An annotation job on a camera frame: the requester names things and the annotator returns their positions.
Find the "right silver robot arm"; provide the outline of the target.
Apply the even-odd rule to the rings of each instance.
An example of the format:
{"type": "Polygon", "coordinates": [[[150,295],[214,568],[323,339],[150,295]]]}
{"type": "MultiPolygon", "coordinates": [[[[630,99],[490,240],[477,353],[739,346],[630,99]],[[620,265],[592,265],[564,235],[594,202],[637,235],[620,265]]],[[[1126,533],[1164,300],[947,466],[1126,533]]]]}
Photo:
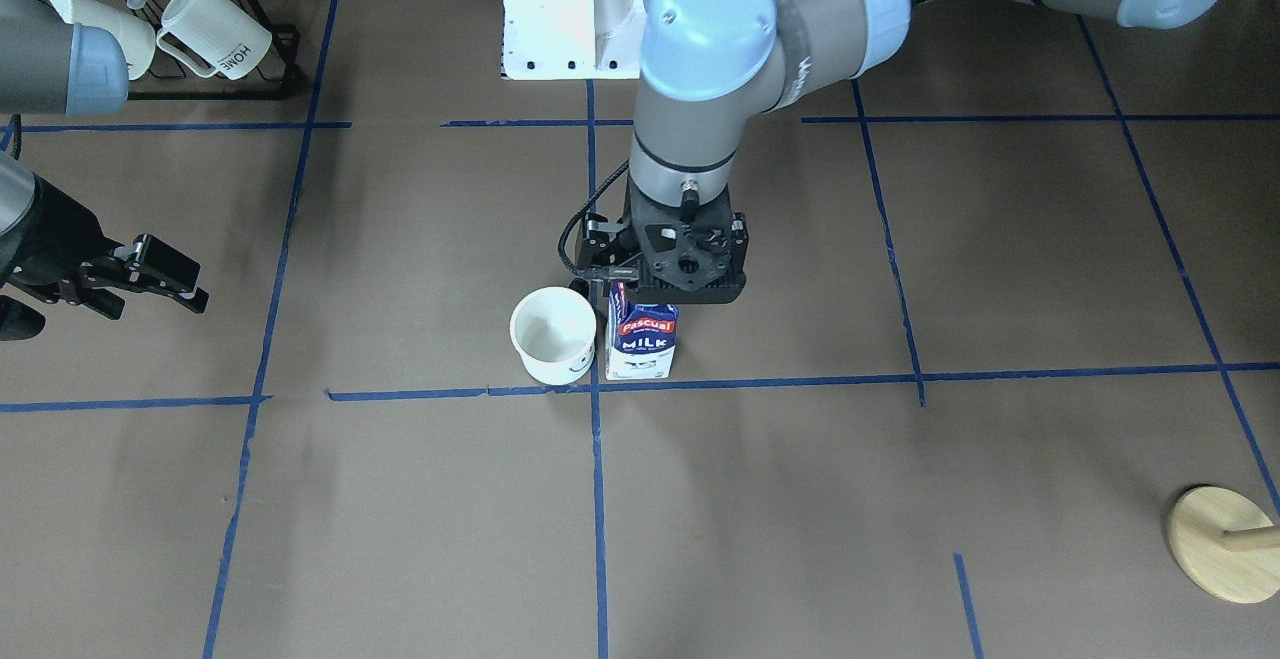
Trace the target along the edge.
{"type": "MultiPolygon", "coordinates": [[[[3,115],[109,115],[127,99],[125,56],[102,27],[68,24],[50,0],[1,0],[3,115]]],[[[125,293],[166,296],[204,314],[200,266],[151,234],[120,243],[78,200],[1,157],[1,282],[40,305],[81,305],[118,320],[125,293]]]]}

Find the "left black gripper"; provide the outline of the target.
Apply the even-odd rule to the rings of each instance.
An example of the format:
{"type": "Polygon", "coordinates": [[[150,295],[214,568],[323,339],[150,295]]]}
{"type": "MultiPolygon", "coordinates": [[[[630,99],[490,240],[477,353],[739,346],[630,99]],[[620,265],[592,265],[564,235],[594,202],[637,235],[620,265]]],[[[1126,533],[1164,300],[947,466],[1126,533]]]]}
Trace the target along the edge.
{"type": "Polygon", "coordinates": [[[637,287],[641,250],[634,226],[631,200],[623,200],[616,221],[593,209],[594,205],[588,203],[577,225],[575,280],[584,284],[600,282],[637,287]]]}

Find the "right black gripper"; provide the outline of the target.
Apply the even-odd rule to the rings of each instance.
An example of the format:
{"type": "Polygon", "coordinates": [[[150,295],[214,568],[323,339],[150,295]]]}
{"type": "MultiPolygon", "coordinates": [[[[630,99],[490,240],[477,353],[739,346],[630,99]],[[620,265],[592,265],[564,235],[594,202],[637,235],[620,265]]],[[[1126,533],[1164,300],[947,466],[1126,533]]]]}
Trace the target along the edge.
{"type": "Polygon", "coordinates": [[[114,280],[131,293],[168,296],[204,314],[209,293],[198,287],[201,264],[152,234],[129,244],[108,238],[96,214],[33,175],[24,180],[28,203],[3,232],[3,285],[42,305],[78,305],[119,320],[125,299],[97,285],[83,270],[113,266],[114,280]]]}

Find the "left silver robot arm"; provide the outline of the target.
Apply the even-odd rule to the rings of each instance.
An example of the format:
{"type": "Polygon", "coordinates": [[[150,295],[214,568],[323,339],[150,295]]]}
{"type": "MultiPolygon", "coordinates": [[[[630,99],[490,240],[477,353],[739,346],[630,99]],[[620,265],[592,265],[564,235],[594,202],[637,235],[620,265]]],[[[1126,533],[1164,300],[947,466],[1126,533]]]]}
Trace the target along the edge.
{"type": "MultiPolygon", "coordinates": [[[[643,0],[646,22],[623,212],[579,209],[558,244],[572,287],[627,285],[640,302],[730,303],[746,284],[746,218],[728,180],[753,116],[864,75],[932,0],[643,0]]],[[[1172,29],[1219,0],[1012,0],[1117,26],[1172,29]]]]}

